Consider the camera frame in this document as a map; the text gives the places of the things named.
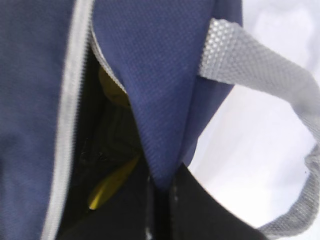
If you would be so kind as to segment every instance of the white background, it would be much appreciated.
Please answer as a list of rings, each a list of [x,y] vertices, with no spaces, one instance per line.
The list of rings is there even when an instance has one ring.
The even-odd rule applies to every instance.
[[[320,83],[320,0],[243,0],[243,18],[256,39]],[[313,144],[286,102],[236,86],[200,137],[189,169],[217,201],[257,228],[297,199]],[[320,239],[320,215],[305,233],[283,239]]]

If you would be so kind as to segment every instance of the strap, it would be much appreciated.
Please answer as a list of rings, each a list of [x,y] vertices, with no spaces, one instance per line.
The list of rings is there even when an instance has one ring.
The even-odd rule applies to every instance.
[[[260,44],[237,23],[214,18],[199,75],[286,100],[312,133],[317,144],[305,158],[310,174],[298,199],[287,213],[259,229],[271,239],[304,232],[317,216],[320,190],[320,91],[312,75]]]

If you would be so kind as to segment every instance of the bag handle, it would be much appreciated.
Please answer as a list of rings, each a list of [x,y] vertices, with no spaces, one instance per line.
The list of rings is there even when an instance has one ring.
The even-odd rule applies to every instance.
[[[320,91],[312,75],[260,44],[237,23],[214,18],[210,21],[199,75],[286,100],[312,133],[316,145],[305,158],[310,174],[298,199],[287,213],[259,228],[271,239],[304,232],[319,210]]]

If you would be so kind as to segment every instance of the zipper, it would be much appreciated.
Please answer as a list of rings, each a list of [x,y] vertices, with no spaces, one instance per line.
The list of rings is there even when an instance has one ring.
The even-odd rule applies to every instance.
[[[41,240],[56,238],[68,195],[93,5],[94,0],[76,0],[73,7],[62,74],[52,184]]]
[[[95,31],[94,31],[93,23],[91,23],[90,25],[90,33],[91,33],[91,41],[90,41],[91,48],[99,64],[101,65],[103,70],[109,75],[109,77],[114,81],[114,83],[117,84],[117,86],[127,94],[125,87],[118,80],[118,78],[116,77],[115,73],[112,71],[110,65],[107,63],[101,51],[100,45],[98,43]]]

